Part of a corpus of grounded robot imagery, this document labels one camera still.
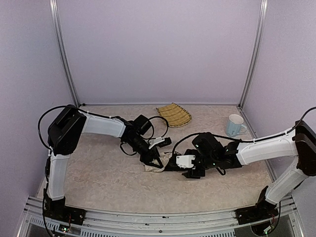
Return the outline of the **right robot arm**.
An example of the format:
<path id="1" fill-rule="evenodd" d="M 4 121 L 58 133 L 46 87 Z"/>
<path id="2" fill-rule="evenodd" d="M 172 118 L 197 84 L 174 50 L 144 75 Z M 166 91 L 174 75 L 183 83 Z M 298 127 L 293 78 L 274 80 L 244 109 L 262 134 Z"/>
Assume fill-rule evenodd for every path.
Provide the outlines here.
<path id="1" fill-rule="evenodd" d="M 232 139 L 226 146 L 217 140 L 218 135 L 210 132 L 193 136 L 194 148 L 183 155 L 173 151 L 166 171 L 181 171 L 186 178 L 199 179 L 212 168 L 225 175 L 227 169 L 253 162 L 294 157 L 285 172 L 262 190 L 258 207 L 276 206 L 286 194 L 316 174 L 316 134 L 303 120 L 284 132 L 251 141 Z"/>

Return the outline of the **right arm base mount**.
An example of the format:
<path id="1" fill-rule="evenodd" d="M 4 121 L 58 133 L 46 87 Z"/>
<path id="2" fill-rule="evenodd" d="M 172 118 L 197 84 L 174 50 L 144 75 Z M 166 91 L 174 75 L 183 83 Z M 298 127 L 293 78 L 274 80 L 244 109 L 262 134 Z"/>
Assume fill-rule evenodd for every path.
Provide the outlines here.
<path id="1" fill-rule="evenodd" d="M 260 201 L 254 206 L 239 208 L 236 210 L 239 225 L 248 224 L 278 216 L 276 204 L 267 201 Z"/>

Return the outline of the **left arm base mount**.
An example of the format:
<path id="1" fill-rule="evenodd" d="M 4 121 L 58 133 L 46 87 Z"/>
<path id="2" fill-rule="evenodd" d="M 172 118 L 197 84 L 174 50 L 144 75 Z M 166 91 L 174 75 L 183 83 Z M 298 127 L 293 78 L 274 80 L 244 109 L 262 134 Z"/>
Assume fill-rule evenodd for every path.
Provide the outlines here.
<path id="1" fill-rule="evenodd" d="M 86 210 L 65 205 L 65 199 L 44 202 L 44 216 L 65 223 L 83 225 Z"/>

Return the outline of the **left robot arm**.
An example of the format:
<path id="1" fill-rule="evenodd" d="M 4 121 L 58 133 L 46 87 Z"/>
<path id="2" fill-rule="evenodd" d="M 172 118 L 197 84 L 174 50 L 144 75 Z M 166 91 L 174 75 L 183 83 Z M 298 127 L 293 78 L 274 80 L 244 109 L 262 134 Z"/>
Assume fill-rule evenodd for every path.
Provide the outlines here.
<path id="1" fill-rule="evenodd" d="M 64 203 L 64 183 L 68 160 L 77 148 L 82 134 L 99 134 L 119 138 L 128 144 L 140 161 L 151 167 L 163 168 L 157 144 L 149 144 L 143 135 L 152 124 L 140 115 L 127 121 L 119 116 L 103 116 L 83 111 L 73 105 L 60 106 L 61 113 L 48 127 L 48 159 L 45 167 L 47 201 Z"/>

